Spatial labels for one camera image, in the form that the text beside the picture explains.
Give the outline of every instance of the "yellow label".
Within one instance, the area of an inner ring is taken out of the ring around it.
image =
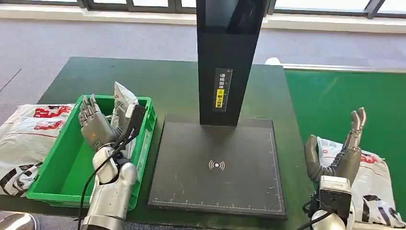
[[[216,108],[221,108],[223,106],[223,96],[224,96],[224,90],[223,89],[217,89]]]

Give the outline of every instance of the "green table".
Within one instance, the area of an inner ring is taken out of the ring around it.
[[[128,213],[127,221],[208,228],[290,230],[307,222],[301,206],[312,192],[305,172],[302,141],[313,133],[342,142],[349,129],[349,112],[360,105],[366,107],[368,115],[361,146],[386,157],[393,181],[402,181],[402,161],[398,159],[406,157],[398,152],[402,150],[401,132],[406,128],[402,120],[406,117],[402,104],[406,96],[402,90],[406,76],[401,73],[370,73],[373,70],[353,71],[284,71],[280,66],[252,67],[241,117],[274,120],[288,220],[146,208],[165,113],[198,114],[196,62],[72,57],[38,103],[74,103],[81,94],[89,93],[112,95],[114,81],[125,85],[136,95],[153,99],[158,122],[140,198],[135,210]],[[329,122],[332,119],[336,120],[333,124]],[[401,198],[405,188],[401,184],[393,184],[397,208],[406,213],[406,200]],[[43,202],[9,196],[0,197],[0,209],[77,215],[74,208],[50,207]]]

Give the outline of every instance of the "black pad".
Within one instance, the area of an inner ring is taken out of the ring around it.
[[[167,115],[148,204],[286,218],[272,121],[201,126]]]

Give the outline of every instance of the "white plastic bag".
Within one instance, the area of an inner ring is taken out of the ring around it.
[[[342,144],[317,137],[319,160],[329,166]],[[378,155],[362,150],[360,168],[351,186],[355,221],[388,227],[405,227],[396,212],[388,166]]]
[[[110,122],[110,125],[113,128],[116,128],[118,125],[118,120],[119,114],[117,113],[116,107],[120,106],[124,109],[124,111],[127,111],[128,107],[130,105],[135,105],[138,104],[138,99],[137,97],[129,91],[127,88],[125,88],[123,85],[121,85],[118,82],[114,83],[114,110],[113,110],[113,115],[112,115],[112,121]],[[128,143],[125,147],[125,150],[122,151],[123,155],[127,158],[131,158],[131,155],[133,153],[135,147],[135,139],[132,140],[130,143]]]
[[[25,196],[73,106],[22,105],[0,126],[0,194]]]

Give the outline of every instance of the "gray carpet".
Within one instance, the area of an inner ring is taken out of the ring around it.
[[[17,105],[36,103],[71,56],[197,60],[194,26],[0,20],[0,35],[0,124]],[[406,69],[406,34],[263,30],[254,63],[271,57],[281,63]],[[75,229],[71,218],[38,217],[43,230]]]

